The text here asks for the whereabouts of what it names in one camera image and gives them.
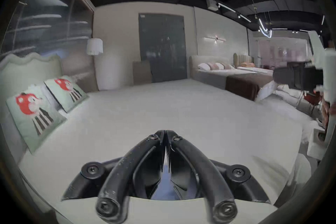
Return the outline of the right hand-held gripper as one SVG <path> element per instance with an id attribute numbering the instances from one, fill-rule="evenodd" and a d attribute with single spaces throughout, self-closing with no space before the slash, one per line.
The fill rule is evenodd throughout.
<path id="1" fill-rule="evenodd" d="M 313 64 L 288 62 L 274 69 L 273 79 L 277 84 L 300 91 L 314 91 L 317 86 L 323 86 L 324 99 L 332 105 L 336 102 L 335 48 L 324 48 L 316 31 L 308 31 L 308 35 Z"/>

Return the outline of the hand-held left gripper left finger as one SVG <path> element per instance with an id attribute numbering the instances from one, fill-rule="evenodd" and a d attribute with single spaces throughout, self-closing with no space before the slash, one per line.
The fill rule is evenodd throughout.
<path id="1" fill-rule="evenodd" d="M 149 135 L 123 157 L 84 164 L 61 200 L 97 197 L 97 215 L 107 223 L 123 223 L 129 198 L 151 199 L 161 181 L 165 134 L 159 130 Z"/>

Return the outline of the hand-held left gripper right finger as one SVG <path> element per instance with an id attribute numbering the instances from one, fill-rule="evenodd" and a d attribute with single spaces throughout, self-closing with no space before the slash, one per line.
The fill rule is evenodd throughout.
<path id="1" fill-rule="evenodd" d="M 271 204 L 248 167 L 211 160 L 172 130 L 166 130 L 166 153 L 172 176 L 177 174 L 181 178 L 185 173 L 183 169 L 190 169 L 191 175 L 186 186 L 173 181 L 175 187 L 186 190 L 181 199 L 204 197 L 214 223 L 230 223 L 237 217 L 238 206 L 235 200 Z"/>

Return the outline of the person's right hand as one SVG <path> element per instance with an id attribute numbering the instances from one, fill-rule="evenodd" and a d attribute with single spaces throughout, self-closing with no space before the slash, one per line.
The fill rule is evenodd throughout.
<path id="1" fill-rule="evenodd" d="M 325 101 L 322 98 L 322 106 L 321 106 L 321 114 L 322 114 L 322 125 L 326 129 L 329 122 L 329 110 L 330 110 L 330 103 Z"/>

